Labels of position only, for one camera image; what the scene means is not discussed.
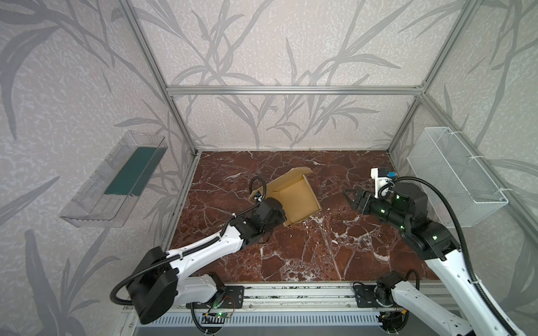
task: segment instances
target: leaf-patterned wallpaper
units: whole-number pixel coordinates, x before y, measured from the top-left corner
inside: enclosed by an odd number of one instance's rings
[[[0,2],[0,334],[106,335],[108,290],[159,245],[192,161],[149,68],[103,0]],[[63,206],[126,130],[169,148],[122,228]]]
[[[428,94],[538,214],[536,22],[536,0],[483,1]],[[392,154],[400,169],[413,147],[410,134],[434,126],[416,127],[425,113],[417,112]],[[536,244],[507,209],[464,233],[478,276],[517,325],[536,334]]]
[[[419,85],[464,4],[132,2],[168,85]],[[196,144],[220,150],[385,149],[410,100],[176,97]]]

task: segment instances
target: metal mesh basket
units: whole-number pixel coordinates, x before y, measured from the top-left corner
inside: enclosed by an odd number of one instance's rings
[[[482,165],[448,127],[426,127],[407,158],[419,178],[448,200],[462,227],[473,226],[508,203]],[[441,199],[422,186],[438,220],[454,227]]]

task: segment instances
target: marble surface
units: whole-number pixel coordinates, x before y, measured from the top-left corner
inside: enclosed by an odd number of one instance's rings
[[[196,274],[216,272],[224,282],[375,280],[390,270],[435,274],[389,224],[351,210],[343,189],[373,191],[370,168],[390,166],[384,151],[204,152],[171,248],[218,230],[251,206],[248,184],[267,182],[293,167],[310,167],[308,181],[322,210],[291,227],[279,226],[267,244],[225,256]]]

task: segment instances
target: cardboard box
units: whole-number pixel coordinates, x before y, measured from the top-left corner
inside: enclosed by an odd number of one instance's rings
[[[307,167],[292,168],[267,184],[265,197],[273,197],[282,203],[287,218],[284,226],[300,223],[321,210],[305,176],[310,173],[312,170]],[[249,199],[253,200],[257,192],[263,193],[263,187],[254,190]]]

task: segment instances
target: gray floor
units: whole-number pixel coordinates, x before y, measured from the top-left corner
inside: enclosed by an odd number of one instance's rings
[[[195,327],[143,327],[137,328],[134,336],[201,336]],[[383,336],[387,333],[379,327],[228,327],[218,332],[218,336]],[[400,336],[437,336],[427,325],[411,314]]]

